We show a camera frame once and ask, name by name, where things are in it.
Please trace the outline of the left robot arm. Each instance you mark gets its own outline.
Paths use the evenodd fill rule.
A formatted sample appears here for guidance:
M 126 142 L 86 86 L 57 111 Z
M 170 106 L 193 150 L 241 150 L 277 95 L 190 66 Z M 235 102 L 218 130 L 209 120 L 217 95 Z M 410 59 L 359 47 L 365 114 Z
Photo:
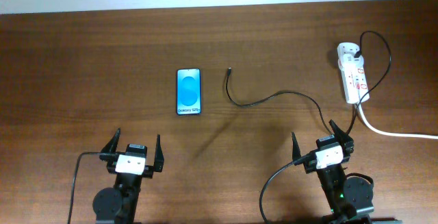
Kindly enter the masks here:
M 99 155 L 99 159 L 107 163 L 108 173 L 115 174 L 116 179 L 112 187 L 100 190 L 94 197 L 92 207 L 96 223 L 133 223 L 142 180 L 151 179 L 164 167 L 160 135 L 157 135 L 152 165 L 146 163 L 146 146 L 129 144 L 125 151 L 119 152 L 119 138 L 118 129 Z

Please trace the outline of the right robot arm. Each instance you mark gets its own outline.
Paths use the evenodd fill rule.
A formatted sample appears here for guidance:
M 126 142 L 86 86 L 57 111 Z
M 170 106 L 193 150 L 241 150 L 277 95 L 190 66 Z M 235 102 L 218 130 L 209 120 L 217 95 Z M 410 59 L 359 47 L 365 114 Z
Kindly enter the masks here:
M 370 223 L 374 181 L 360 173 L 345 173 L 354 152 L 354 140 L 334 121 L 329 121 L 333 134 L 316 140 L 317 148 L 302 155 L 296 136 L 292 134 L 293 165 L 303 165 L 305 173 L 316 173 L 324 191 L 331 214 L 324 223 Z

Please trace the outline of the blue Galaxy smartphone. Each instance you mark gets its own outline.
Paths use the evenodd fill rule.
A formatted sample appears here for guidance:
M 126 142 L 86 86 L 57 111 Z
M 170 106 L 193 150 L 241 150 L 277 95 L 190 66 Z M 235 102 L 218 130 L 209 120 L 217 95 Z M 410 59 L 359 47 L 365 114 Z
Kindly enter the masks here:
M 177 71 L 177 114 L 201 113 L 201 71 L 200 69 L 179 69 Z

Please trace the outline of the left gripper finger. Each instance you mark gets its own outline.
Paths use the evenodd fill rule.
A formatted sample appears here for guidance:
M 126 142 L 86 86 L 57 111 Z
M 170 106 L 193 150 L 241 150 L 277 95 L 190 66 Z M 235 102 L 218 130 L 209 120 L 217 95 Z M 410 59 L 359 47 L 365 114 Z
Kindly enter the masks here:
M 110 141 L 102 148 L 99 159 L 102 161 L 113 160 L 116 156 L 116 149 L 120 138 L 120 128 L 118 128 Z
M 157 135 L 156 146 L 155 146 L 155 156 L 153 163 L 153 170 L 155 172 L 161 173 L 164 167 L 164 155 L 161 146 L 160 135 Z

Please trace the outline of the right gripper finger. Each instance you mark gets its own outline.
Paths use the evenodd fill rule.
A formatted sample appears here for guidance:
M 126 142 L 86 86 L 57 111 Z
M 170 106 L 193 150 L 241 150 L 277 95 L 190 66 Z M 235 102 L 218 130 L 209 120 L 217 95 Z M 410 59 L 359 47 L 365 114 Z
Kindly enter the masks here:
M 292 160 L 294 165 L 300 164 L 301 159 L 300 147 L 294 132 L 292 132 Z
M 354 152 L 354 140 L 341 130 L 333 120 L 329 121 L 329 125 L 333 130 L 336 141 L 341 145 L 344 155 L 350 156 Z

